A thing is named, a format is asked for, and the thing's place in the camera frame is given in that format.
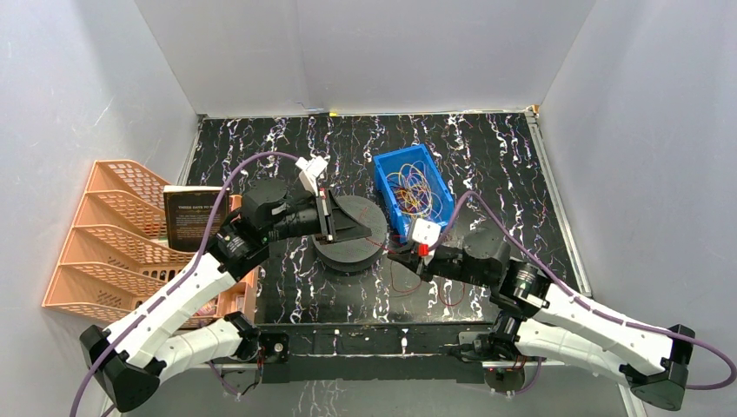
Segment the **black cable spool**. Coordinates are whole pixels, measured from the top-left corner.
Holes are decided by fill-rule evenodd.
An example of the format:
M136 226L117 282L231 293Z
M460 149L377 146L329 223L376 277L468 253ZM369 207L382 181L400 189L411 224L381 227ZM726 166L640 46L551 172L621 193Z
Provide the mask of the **black cable spool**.
M356 220L371 229L368 238L321 244L312 238L316 256L328 268L341 273L356 274L369 268L381 257L387 245L388 222L376 203L358 195L339 195L337 201Z

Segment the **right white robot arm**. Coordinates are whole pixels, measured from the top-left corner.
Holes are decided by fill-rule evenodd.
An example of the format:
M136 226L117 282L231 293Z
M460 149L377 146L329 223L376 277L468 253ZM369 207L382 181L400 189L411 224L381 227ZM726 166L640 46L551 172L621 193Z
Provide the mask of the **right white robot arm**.
M488 288L499 308L486 335L462 336L452 353L463 361L512 360L518 356L561 361L604 375L643 402L681 409L693 352L694 331L673 326L649 333L625 315L566 293L533 264L515 259L511 247L489 229L466 235L459 248L429 250L411 242L390 254L424 281L435 277Z

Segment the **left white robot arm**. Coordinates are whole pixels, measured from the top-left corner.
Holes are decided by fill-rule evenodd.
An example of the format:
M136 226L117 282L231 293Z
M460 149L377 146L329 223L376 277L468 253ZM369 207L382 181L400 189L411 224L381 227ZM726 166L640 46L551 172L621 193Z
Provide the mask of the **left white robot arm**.
M190 367L224 357L261 359L269 351L262 332L241 311L182 335L175 332L207 301L266 261L272 242L312 235L321 244L333 244L371 234L330 189L291 191L278 179L255 182L220 228L205 234L204 250L171 281L121 320L83 331L85 379L96 380L125 413Z

